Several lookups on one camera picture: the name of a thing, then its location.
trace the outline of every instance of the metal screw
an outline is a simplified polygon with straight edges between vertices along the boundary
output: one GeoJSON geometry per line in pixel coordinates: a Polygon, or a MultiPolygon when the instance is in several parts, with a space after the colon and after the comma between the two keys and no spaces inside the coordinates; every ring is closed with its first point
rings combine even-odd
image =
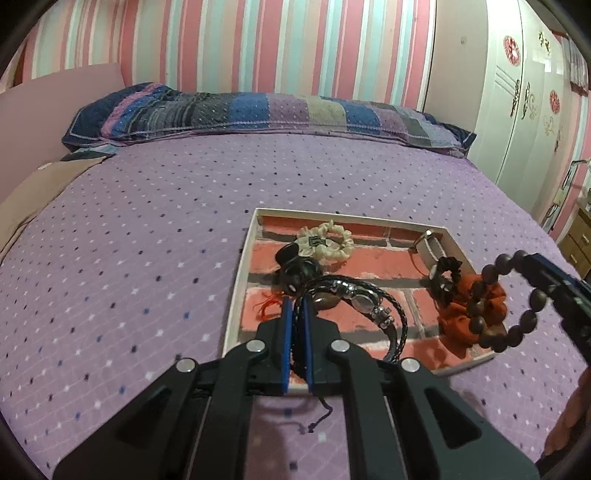
{"type": "Polygon", "coordinates": [[[410,246],[409,250],[412,253],[417,253],[417,245],[425,239],[429,240],[432,236],[433,236],[433,232],[431,230],[425,230],[424,233],[413,242],[413,244],[410,246]]]}
{"type": "Polygon", "coordinates": [[[265,349],[265,342],[262,340],[251,340],[246,344],[246,350],[252,353],[262,352],[265,349]]]}
{"type": "Polygon", "coordinates": [[[177,370],[184,374],[192,372],[196,366],[197,364],[195,363],[195,360],[193,360],[192,358],[181,358],[177,362],[177,370]]]}
{"type": "Polygon", "coordinates": [[[418,360],[415,360],[414,358],[405,358],[404,360],[402,360],[400,365],[404,370],[412,374],[418,371],[419,368],[421,368],[421,364],[418,362],[418,360]]]}
{"type": "Polygon", "coordinates": [[[347,340],[333,340],[332,343],[330,344],[330,347],[338,353],[345,353],[347,350],[349,350],[349,348],[351,347],[351,345],[349,344],[349,342],[347,340]]]}

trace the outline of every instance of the striped wallpaper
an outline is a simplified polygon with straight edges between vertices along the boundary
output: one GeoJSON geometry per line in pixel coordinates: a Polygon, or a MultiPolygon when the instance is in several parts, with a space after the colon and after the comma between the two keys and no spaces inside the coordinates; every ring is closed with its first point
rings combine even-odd
{"type": "Polygon", "coordinates": [[[96,63],[125,83],[280,92],[422,109],[436,0],[59,0],[23,81],[96,63]]]}

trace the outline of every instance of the wooden drawer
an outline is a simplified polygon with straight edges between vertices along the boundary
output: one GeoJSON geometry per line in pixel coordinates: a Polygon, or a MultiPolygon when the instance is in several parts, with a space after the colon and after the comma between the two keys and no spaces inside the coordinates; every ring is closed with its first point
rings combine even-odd
{"type": "Polygon", "coordinates": [[[565,257],[568,263],[574,266],[576,271],[579,272],[579,275],[582,277],[587,275],[589,268],[591,268],[591,262],[587,260],[583,251],[570,235],[564,237],[564,240],[560,242],[559,248],[563,257],[565,257]]]}
{"type": "Polygon", "coordinates": [[[574,218],[574,222],[569,230],[569,235],[574,242],[581,247],[581,250],[587,257],[591,257],[591,226],[579,214],[574,218]]]}

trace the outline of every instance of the red brick pattern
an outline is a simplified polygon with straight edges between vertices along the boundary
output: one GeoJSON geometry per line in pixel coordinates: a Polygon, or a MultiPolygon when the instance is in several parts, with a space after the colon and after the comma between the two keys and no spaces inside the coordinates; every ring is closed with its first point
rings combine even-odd
{"type": "MultiPolygon", "coordinates": [[[[322,222],[297,218],[263,216],[261,217],[260,223],[264,232],[296,236],[302,227],[306,226],[312,228],[319,226],[322,222]]],[[[390,238],[397,241],[413,242],[421,235],[419,232],[403,228],[387,228],[377,225],[359,225],[355,223],[340,223],[340,225],[351,231],[354,239],[382,240],[390,238]]]]}
{"type": "Polygon", "coordinates": [[[439,312],[429,292],[424,288],[413,290],[413,298],[417,305],[419,320],[425,328],[439,325],[439,312]]]}
{"type": "MultiPolygon", "coordinates": [[[[263,217],[263,230],[268,233],[295,236],[303,226],[309,228],[320,222],[309,220],[263,217]]],[[[349,225],[344,227],[353,232],[353,237],[364,241],[387,239],[410,242],[418,237],[417,232],[405,229],[389,229],[372,225],[349,225]]],[[[279,265],[275,262],[275,253],[285,245],[270,239],[258,239],[252,250],[250,273],[272,274],[279,265]]],[[[488,353],[476,346],[466,349],[439,332],[439,313],[429,292],[419,288],[417,280],[428,274],[428,269],[418,254],[412,254],[405,248],[380,247],[378,244],[357,244],[350,258],[339,268],[331,268],[331,273],[347,275],[367,280],[391,281],[404,288],[387,288],[401,304],[408,319],[408,339],[402,358],[415,357],[431,370],[455,367],[470,362],[474,357],[488,353]],[[417,288],[409,288],[415,282],[417,288]]],[[[245,332],[256,331],[261,322],[261,305],[272,295],[270,286],[251,285],[247,288],[243,306],[241,329],[245,332]]],[[[280,305],[273,304],[266,314],[280,314],[280,305]]],[[[383,358],[386,353],[386,339],[377,325],[361,313],[341,301],[335,308],[324,310],[319,316],[332,320],[339,325],[339,330],[361,343],[375,358],[383,358]]],[[[401,322],[394,313],[395,324],[400,331],[401,322]]]]}
{"type": "MultiPolygon", "coordinates": [[[[283,245],[272,240],[257,240],[252,250],[250,272],[269,274],[277,270],[279,265],[275,262],[275,253],[283,245]]],[[[411,254],[408,250],[357,245],[350,258],[333,273],[365,279],[418,280],[428,273],[428,269],[418,254],[411,254]]]]}

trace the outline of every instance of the wardrobe door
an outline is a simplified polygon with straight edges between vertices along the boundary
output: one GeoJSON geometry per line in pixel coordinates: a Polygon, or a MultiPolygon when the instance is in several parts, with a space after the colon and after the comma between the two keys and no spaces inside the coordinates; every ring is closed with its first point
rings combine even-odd
{"type": "Polygon", "coordinates": [[[521,87],[523,37],[518,0],[488,0],[486,8],[485,84],[476,122],[477,137],[468,158],[496,182],[518,115],[514,100],[521,87]]]}
{"type": "Polygon", "coordinates": [[[517,121],[498,187],[527,212],[534,207],[548,172],[560,125],[562,49],[525,0],[519,0],[524,68],[517,121]]]}

